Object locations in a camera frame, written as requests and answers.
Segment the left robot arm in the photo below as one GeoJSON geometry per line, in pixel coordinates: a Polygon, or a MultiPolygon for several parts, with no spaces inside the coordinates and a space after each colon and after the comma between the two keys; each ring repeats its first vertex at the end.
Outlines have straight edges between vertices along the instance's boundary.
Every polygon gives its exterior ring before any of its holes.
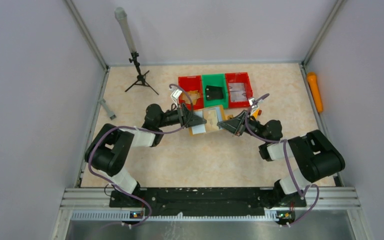
{"type": "Polygon", "coordinates": [[[129,174],[125,163],[131,148],[155,147],[165,132],[163,127],[179,125],[181,129],[206,124],[206,120],[183,103],[163,111],[150,104],[145,111],[142,127],[120,127],[106,123],[84,154],[84,160],[96,176],[108,180],[118,191],[132,195],[139,183],[129,174]]]}

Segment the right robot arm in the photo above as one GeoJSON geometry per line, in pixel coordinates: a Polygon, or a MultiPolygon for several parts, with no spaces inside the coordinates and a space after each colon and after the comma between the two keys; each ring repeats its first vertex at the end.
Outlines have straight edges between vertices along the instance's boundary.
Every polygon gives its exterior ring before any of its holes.
{"type": "Polygon", "coordinates": [[[271,201],[298,194],[300,197],[311,184],[345,169],[343,156],[318,129],[303,136],[283,139],[279,120],[260,123],[246,111],[217,123],[217,126],[235,136],[247,133],[264,143],[258,147],[261,158],[267,162],[284,159],[288,176],[277,180],[268,194],[271,201]]]}

